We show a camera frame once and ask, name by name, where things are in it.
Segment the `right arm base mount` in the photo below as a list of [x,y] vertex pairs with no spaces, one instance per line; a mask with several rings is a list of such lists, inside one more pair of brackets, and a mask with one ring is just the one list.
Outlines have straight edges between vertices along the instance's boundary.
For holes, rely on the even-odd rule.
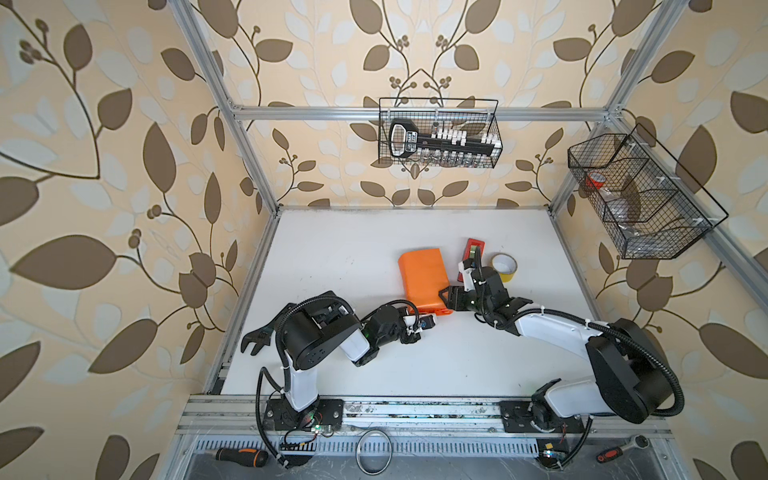
[[506,433],[581,434],[584,424],[576,417],[561,418],[545,402],[505,400],[499,412]]

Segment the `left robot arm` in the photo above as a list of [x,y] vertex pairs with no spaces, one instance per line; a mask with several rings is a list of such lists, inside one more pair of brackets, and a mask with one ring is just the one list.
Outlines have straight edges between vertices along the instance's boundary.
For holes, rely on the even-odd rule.
[[393,342],[413,344],[421,332],[435,327],[431,314],[422,315],[405,299],[386,302],[363,317],[332,291],[287,304],[268,324],[242,337],[240,351],[251,354],[276,343],[284,385],[281,399],[293,414],[305,413],[319,400],[317,367],[340,349],[355,366],[375,359]]

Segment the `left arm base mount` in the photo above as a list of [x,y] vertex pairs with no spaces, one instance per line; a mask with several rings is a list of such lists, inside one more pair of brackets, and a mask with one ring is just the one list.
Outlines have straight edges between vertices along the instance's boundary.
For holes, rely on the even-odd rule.
[[345,402],[341,399],[320,398],[302,411],[294,410],[282,398],[269,400],[263,413],[263,423],[268,430],[313,431],[330,434],[338,431],[343,422]]

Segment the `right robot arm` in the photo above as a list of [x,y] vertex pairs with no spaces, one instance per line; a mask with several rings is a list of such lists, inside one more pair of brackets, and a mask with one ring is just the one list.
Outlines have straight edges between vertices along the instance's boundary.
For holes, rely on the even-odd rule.
[[641,424],[650,416],[674,417],[685,407],[679,379],[634,322],[600,323],[512,297],[498,272],[468,268],[462,285],[439,292],[445,306],[471,311],[477,320],[517,337],[554,345],[587,361],[590,375],[553,379],[530,397],[523,419],[540,431],[581,415],[617,416]]

